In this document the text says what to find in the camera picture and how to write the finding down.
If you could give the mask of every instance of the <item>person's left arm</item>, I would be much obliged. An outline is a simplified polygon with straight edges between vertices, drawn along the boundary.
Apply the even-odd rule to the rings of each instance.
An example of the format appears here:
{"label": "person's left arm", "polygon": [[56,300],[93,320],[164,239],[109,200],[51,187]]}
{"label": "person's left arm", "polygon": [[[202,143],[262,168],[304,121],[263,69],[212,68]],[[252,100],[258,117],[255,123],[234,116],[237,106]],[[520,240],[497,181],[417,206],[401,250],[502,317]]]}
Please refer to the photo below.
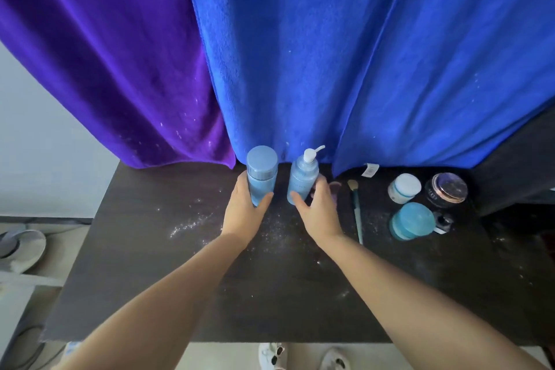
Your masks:
{"label": "person's left arm", "polygon": [[174,369],[208,299],[258,231],[272,196],[266,195],[255,208],[243,172],[221,235],[115,312],[58,370]]}

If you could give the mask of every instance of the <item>white jar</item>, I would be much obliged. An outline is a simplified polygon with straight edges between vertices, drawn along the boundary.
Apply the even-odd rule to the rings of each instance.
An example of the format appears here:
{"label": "white jar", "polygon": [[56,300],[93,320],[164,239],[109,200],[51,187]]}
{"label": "white jar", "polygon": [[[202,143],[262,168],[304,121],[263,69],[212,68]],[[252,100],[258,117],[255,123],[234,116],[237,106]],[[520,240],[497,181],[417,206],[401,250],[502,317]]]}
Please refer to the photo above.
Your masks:
{"label": "white jar", "polygon": [[391,182],[387,193],[391,200],[397,204],[406,204],[422,190],[420,180],[412,174],[403,173]]}

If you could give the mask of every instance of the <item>pump nozzle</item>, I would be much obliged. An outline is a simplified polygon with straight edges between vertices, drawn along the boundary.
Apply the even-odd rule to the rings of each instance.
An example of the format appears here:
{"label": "pump nozzle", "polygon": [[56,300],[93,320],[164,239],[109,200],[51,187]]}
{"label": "pump nozzle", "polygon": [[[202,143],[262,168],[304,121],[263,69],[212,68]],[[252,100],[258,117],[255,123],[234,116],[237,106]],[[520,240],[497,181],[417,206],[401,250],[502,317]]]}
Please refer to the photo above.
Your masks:
{"label": "pump nozzle", "polygon": [[305,149],[305,153],[304,153],[304,155],[302,156],[302,160],[303,160],[305,163],[311,163],[311,162],[313,162],[314,159],[316,158],[316,152],[318,152],[318,151],[321,150],[321,149],[324,149],[325,147],[326,147],[325,145],[322,145],[322,146],[319,146],[319,147],[316,148],[316,149],[312,149],[312,148]]}

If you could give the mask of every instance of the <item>shoe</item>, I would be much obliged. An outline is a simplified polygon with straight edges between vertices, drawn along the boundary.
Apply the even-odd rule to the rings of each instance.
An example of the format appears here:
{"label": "shoe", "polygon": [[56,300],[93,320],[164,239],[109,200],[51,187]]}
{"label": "shoe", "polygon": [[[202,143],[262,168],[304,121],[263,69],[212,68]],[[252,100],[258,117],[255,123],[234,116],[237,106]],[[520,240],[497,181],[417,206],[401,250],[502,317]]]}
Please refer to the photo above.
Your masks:
{"label": "shoe", "polygon": [[266,342],[258,346],[260,370],[286,370],[287,347],[281,342]]}
{"label": "shoe", "polygon": [[337,348],[330,348],[322,359],[320,370],[351,370],[351,365]]}

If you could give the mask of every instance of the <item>brush handle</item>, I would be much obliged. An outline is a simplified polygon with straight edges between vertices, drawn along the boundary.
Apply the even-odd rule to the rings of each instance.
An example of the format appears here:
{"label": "brush handle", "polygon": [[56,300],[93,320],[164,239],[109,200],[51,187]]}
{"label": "brush handle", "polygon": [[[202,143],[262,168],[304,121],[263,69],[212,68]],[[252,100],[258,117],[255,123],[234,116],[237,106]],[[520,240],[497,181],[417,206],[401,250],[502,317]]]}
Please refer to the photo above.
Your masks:
{"label": "brush handle", "polygon": [[358,189],[352,191],[352,203],[355,207],[356,232],[358,234],[358,242],[362,244],[362,219],[360,217],[360,201],[358,200]]}

